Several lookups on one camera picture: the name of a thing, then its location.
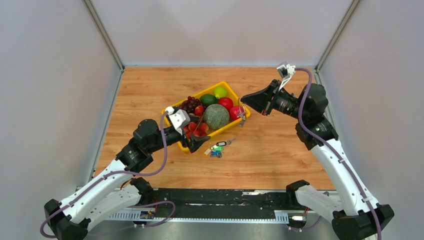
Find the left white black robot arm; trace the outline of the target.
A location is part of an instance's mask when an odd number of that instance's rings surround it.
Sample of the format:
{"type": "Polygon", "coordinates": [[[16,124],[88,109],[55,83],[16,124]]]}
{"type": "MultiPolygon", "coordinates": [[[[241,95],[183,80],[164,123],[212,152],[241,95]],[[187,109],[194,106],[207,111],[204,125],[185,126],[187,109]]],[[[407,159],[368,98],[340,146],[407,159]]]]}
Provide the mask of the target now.
{"type": "Polygon", "coordinates": [[[129,140],[110,164],[86,185],[61,200],[51,199],[44,205],[45,220],[39,227],[47,239],[83,240],[89,232],[110,215],[128,207],[151,207],[153,193],[144,177],[159,174],[168,161],[168,147],[186,143],[196,152],[211,137],[187,136],[184,127],[188,117],[177,118],[164,126],[142,120],[129,140]]]}

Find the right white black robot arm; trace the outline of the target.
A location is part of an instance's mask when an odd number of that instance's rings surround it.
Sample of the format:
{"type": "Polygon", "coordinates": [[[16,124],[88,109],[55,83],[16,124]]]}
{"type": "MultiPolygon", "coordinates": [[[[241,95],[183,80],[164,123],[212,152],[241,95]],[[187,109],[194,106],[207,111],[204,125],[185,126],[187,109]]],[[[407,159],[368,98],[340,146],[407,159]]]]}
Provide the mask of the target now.
{"type": "Polygon", "coordinates": [[[319,160],[338,193],[334,199],[299,180],[286,187],[285,201],[290,208],[304,206],[315,211],[331,223],[341,240],[380,237],[394,211],[379,203],[353,169],[336,130],[324,115],[328,99],[322,85],[307,85],[295,97],[280,87],[279,80],[273,80],[265,89],[243,96],[241,102],[264,116],[276,110],[297,119],[297,136],[319,160]]]}

